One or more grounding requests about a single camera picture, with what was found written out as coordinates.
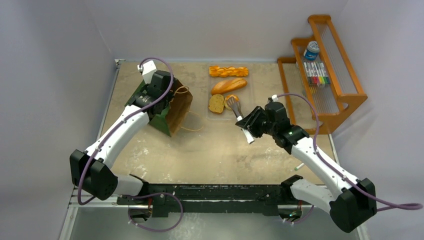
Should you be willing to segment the orange braided fake bread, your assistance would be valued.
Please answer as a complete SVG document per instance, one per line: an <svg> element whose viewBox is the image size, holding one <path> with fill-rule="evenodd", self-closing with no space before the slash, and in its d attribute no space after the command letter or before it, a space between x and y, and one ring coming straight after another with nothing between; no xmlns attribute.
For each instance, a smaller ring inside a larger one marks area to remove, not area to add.
<svg viewBox="0 0 424 240"><path fill-rule="evenodd" d="M226 77L247 77L249 75L249 69L247 67L220 67L217 65L209 67L209 75L214 78L226 78Z"/></svg>

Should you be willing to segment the metal tongs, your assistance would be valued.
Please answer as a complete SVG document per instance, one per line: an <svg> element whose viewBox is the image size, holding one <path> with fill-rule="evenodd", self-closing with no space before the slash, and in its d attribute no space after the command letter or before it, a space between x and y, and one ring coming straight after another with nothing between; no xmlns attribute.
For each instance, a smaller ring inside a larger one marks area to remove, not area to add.
<svg viewBox="0 0 424 240"><path fill-rule="evenodd" d="M240 102L234 103L231 106L231 108L232 108L232 111L233 111L237 121L240 121L244 118L243 115L242 115L242 112L241 112ZM242 128L241 130L242 130L243 134L245 135L247 143L249 145L255 142L254 137L251 135L251 133L248 130L246 130L244 128Z"/></svg>

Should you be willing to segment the round orange fake bun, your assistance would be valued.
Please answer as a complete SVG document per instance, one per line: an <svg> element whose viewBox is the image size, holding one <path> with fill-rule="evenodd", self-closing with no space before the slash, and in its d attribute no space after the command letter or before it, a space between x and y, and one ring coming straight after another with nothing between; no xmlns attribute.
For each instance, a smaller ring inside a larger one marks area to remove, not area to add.
<svg viewBox="0 0 424 240"><path fill-rule="evenodd" d="M231 111L232 110L231 106L235 103L238 103L239 101L240 100L237 95L229 94L224 98L224 106L227 110Z"/></svg>

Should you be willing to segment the green capped white marker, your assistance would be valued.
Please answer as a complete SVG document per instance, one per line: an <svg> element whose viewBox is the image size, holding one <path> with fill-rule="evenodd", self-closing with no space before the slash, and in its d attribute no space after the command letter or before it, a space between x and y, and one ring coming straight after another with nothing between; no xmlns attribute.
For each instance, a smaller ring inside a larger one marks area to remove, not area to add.
<svg viewBox="0 0 424 240"><path fill-rule="evenodd" d="M299 169L301 169L304 165L305 165L304 163L301 163L301 164L299 164L298 166L296 166L296 167L294 168L294 170L295 170L295 171L298 171L298 170L299 170Z"/></svg>

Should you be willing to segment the blue white jar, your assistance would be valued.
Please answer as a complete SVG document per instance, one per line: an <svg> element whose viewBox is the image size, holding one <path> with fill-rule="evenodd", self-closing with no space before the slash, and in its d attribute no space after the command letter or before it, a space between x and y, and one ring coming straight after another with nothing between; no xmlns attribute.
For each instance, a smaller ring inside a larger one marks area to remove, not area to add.
<svg viewBox="0 0 424 240"><path fill-rule="evenodd" d="M317 41L310 41L304 52L303 57L308 61L314 61L320 53L320 47Z"/></svg>

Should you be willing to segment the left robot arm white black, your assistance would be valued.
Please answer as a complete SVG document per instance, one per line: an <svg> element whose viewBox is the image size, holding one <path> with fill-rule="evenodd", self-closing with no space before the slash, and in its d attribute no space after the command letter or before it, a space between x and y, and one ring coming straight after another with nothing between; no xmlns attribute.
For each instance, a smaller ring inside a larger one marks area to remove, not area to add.
<svg viewBox="0 0 424 240"><path fill-rule="evenodd" d="M117 176L111 170L134 135L167 109L174 98L171 89L175 78L172 73L151 71L143 74L143 81L112 126L84 151L76 149L70 155L71 180L78 188L78 194L86 191L99 200L124 194L138 205L148 201L149 191L143 187L140 178Z"/></svg>

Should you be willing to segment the set of coloured markers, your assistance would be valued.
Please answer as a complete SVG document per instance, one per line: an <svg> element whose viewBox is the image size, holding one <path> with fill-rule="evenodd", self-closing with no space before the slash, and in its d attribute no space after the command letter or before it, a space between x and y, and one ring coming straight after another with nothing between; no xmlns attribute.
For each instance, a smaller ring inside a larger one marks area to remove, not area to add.
<svg viewBox="0 0 424 240"><path fill-rule="evenodd" d="M324 87L331 84L327 69L322 61L304 61L303 67L309 86Z"/></svg>

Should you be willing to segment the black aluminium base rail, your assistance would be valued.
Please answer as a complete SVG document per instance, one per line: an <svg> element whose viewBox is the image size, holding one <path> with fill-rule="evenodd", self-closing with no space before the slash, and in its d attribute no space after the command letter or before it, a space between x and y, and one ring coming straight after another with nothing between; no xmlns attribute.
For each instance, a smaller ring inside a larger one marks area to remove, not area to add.
<svg viewBox="0 0 424 240"><path fill-rule="evenodd" d="M166 218L170 213L209 214L262 214L282 216L282 205L296 205L306 201L295 199L290 185L301 178L294 175L281 184L211 185L211 184L165 184L144 182L136 196L118 194L117 205L135 208L147 206L137 218Z"/></svg>

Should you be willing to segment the green brown paper bag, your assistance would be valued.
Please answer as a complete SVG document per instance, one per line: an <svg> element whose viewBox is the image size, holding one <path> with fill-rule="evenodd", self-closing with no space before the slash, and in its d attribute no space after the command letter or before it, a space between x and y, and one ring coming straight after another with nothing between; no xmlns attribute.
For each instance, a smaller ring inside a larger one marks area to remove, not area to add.
<svg viewBox="0 0 424 240"><path fill-rule="evenodd" d="M144 113L147 116L148 125L169 137L173 137L177 131L183 127L183 121L190 112L193 95L189 91L189 87L183 85L177 78L173 80L170 90L174 92L174 98L169 103L169 106L161 112L161 114L157 114L153 119L149 119L145 110ZM130 115L130 119L134 120L136 116L133 115L133 113L142 108L135 105L127 105L126 103L122 116L126 117Z"/></svg>

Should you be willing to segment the orange wooden rack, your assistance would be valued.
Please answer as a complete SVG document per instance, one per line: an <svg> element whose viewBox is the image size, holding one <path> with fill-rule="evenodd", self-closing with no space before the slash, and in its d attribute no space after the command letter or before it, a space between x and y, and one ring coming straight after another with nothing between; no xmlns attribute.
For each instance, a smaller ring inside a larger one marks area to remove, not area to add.
<svg viewBox="0 0 424 240"><path fill-rule="evenodd" d="M293 38L294 55L280 57L277 65L284 92L289 81L284 64L298 67L299 80L293 83L315 107L319 134L333 133L368 98L341 42L330 15L315 14L307 22L312 36Z"/></svg>

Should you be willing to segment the clear plastic tray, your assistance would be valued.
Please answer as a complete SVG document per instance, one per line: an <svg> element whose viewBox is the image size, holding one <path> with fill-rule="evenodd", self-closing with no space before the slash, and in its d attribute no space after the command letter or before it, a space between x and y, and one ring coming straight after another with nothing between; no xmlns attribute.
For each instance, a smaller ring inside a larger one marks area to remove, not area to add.
<svg viewBox="0 0 424 240"><path fill-rule="evenodd" d="M236 90L232 90L223 93L223 97L235 97L239 100L242 114L246 114L249 109L255 106L254 97L254 82L252 77L252 71L247 64L244 63L210 63L207 67L207 78L206 78L206 118L210 121L229 121L235 120L235 115L232 109L227 107L223 108L223 112L213 113L209 110L209 102L212 97L211 90L216 84L222 81L230 81L236 78L242 78L247 82L247 85Z"/></svg>

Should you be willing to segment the brown fake bread slice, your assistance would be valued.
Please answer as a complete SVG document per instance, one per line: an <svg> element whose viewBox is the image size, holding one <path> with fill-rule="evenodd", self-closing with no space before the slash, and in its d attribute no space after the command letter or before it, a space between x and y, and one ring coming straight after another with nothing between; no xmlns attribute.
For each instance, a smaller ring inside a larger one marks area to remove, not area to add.
<svg viewBox="0 0 424 240"><path fill-rule="evenodd" d="M222 114L224 112L225 98L222 94L214 94L210 97L208 102L208 110L213 114Z"/></svg>

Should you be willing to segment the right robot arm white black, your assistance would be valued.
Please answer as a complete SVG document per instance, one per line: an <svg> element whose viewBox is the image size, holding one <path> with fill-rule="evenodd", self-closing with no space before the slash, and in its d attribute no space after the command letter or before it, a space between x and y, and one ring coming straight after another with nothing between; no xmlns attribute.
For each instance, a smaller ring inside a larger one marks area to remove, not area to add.
<svg viewBox="0 0 424 240"><path fill-rule="evenodd" d="M324 184L317 186L305 179L295 180L281 189L288 204L308 202L328 213L335 225L350 233L377 214L375 185L367 178L360 180L337 165L327 154L314 147L314 139L300 126L291 124L284 105L269 102L257 106L246 117L238 116L236 126L250 140L264 134L272 136L277 146L304 163Z"/></svg>

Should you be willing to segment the orange fake baguette loaf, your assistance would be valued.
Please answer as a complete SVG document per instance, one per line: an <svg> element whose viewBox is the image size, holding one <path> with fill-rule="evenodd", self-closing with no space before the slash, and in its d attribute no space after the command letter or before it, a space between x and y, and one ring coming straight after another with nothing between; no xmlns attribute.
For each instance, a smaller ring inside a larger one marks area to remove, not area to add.
<svg viewBox="0 0 424 240"><path fill-rule="evenodd" d="M244 88L247 85L248 85L247 80L240 77L229 79L229 80L222 80L212 87L210 94L211 95L225 94L225 93L229 93L229 92Z"/></svg>

